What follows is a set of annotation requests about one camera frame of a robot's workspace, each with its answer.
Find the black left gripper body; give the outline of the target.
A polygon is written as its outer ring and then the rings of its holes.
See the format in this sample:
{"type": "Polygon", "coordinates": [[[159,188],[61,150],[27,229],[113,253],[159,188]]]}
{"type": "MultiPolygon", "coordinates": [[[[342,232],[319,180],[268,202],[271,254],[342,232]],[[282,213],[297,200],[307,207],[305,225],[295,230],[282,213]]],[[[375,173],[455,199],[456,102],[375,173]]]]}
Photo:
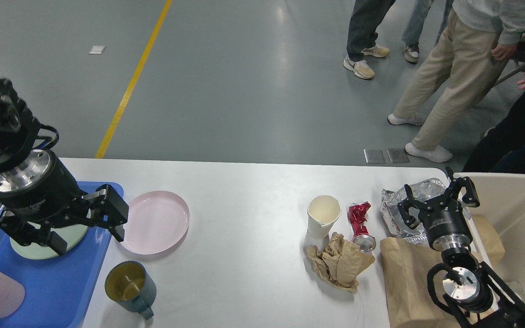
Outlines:
{"type": "Polygon", "coordinates": [[[0,151],[0,225],[84,225],[89,205],[73,175],[52,151],[23,156],[0,151]]]}

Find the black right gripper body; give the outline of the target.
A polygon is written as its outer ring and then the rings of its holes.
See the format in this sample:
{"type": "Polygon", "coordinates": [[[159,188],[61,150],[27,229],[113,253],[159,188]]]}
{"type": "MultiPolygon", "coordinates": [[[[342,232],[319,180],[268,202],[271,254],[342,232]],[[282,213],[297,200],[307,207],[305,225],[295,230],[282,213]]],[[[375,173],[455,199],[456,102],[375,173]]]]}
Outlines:
{"type": "Polygon", "coordinates": [[[437,196],[424,204],[425,207],[420,210],[420,221],[432,249],[442,252],[471,244],[473,237],[457,199],[437,196]]]}

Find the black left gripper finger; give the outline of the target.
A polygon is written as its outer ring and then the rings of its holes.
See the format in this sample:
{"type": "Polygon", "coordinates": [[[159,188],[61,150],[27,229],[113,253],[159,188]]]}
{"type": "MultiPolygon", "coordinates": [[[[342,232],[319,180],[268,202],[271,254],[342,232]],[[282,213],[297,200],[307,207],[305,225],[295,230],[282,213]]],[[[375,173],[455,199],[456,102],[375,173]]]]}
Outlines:
{"type": "Polygon", "coordinates": [[[69,223],[107,229],[119,242],[125,239],[129,206],[109,184],[100,185],[93,193],[83,194],[69,203],[69,223]]]}
{"type": "Polygon", "coordinates": [[[49,247],[58,255],[67,252],[67,242],[51,230],[50,223],[41,224],[40,228],[36,228],[31,222],[19,218],[10,210],[4,210],[0,216],[0,229],[21,246],[37,243],[49,247]]]}

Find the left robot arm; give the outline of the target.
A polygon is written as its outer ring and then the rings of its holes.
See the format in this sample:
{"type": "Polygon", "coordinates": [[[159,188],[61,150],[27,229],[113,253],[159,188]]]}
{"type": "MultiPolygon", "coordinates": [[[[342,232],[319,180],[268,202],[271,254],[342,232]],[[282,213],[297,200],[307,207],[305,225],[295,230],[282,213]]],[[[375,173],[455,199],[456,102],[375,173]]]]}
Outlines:
{"type": "Polygon", "coordinates": [[[83,191],[52,151],[57,130],[33,116],[10,80],[0,77],[0,228],[21,246],[37,243],[58,255],[67,241],[57,229],[84,225],[107,229],[124,241],[129,206],[108,184],[83,191]]]}

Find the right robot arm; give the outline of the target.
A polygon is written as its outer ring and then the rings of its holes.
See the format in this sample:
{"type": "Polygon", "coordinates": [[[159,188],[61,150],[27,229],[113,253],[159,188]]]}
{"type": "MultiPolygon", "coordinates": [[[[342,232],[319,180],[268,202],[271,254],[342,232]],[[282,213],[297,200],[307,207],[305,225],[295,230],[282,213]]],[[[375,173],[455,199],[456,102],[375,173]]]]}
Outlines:
{"type": "Polygon", "coordinates": [[[525,328],[525,303],[469,249],[474,238],[463,210],[480,206],[473,181],[446,172],[450,183],[441,195],[420,201],[404,185],[397,205],[404,224],[423,225],[430,248],[440,252],[442,262],[427,273],[429,297],[463,328],[525,328]]]}

